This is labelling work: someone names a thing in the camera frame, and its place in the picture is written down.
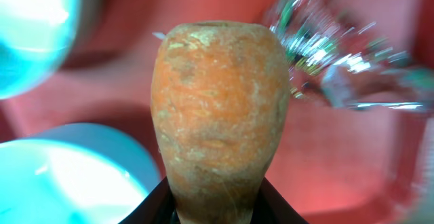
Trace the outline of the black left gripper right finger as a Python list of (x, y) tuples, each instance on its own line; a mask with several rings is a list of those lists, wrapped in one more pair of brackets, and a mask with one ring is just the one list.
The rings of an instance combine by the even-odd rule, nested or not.
[(264, 178), (255, 201), (250, 224), (309, 224)]

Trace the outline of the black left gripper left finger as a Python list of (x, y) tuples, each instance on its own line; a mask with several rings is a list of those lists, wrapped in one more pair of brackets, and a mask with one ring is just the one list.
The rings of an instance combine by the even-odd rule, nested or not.
[(175, 200), (167, 178), (119, 224), (178, 224)]

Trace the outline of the light blue bowl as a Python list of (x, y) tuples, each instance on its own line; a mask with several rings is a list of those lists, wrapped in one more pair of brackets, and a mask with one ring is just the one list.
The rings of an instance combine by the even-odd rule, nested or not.
[(128, 134), (58, 126), (1, 144), (1, 223), (120, 223), (160, 180), (151, 154)]

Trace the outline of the orange carrot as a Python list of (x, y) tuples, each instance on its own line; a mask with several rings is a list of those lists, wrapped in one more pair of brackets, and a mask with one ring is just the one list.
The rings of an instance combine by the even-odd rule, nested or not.
[(285, 50), (266, 27), (181, 24), (161, 42), (151, 115), (182, 223), (249, 223), (285, 125)]

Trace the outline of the red candy wrapper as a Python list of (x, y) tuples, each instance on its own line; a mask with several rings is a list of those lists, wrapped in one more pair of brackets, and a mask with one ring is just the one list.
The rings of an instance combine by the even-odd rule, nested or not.
[(285, 49), (294, 98), (359, 111), (433, 110), (433, 71), (332, 0), (276, 0), (264, 24)]

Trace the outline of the green bowl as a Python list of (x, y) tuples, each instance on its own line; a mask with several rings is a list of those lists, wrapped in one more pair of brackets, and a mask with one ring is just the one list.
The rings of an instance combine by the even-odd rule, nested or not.
[(1, 99), (43, 83), (92, 33), (102, 0), (1, 0)]

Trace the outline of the red plastic tray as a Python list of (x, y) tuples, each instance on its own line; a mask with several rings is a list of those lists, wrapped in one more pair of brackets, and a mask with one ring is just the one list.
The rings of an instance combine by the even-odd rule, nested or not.
[[(183, 22), (252, 22), (272, 2), (104, 0), (90, 40), (55, 75), (1, 102), (1, 140), (74, 122), (105, 124), (134, 137), (164, 174), (149, 112), (155, 33)], [(354, 19), (375, 22), (376, 34), (413, 53), (413, 73), (433, 64), (433, 0), (333, 2)], [(267, 178), (310, 223), (394, 223), (432, 196), (432, 163), (430, 115), (335, 110), (297, 100)]]

